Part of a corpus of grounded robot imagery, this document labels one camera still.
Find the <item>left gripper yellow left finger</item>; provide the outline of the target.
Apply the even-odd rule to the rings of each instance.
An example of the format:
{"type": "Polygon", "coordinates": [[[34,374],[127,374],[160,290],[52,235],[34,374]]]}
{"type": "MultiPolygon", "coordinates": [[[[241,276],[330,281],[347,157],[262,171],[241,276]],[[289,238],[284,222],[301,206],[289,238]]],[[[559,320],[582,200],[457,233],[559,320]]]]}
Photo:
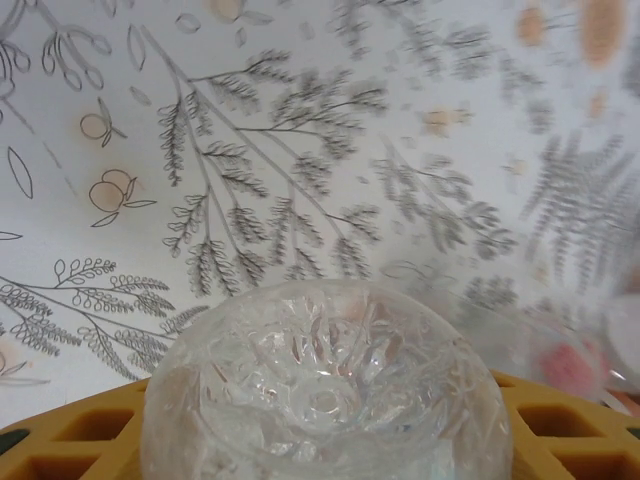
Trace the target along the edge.
{"type": "Polygon", "coordinates": [[[134,480],[148,381],[129,383],[1,430],[1,477],[134,480]]]}

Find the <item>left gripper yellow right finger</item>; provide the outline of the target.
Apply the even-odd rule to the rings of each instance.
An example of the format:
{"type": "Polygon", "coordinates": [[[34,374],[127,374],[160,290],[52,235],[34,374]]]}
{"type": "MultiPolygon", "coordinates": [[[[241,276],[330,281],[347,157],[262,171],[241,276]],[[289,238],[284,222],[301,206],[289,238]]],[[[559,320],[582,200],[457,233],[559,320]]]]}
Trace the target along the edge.
{"type": "Polygon", "coordinates": [[[505,373],[513,479],[639,480],[639,419],[505,373]]]}

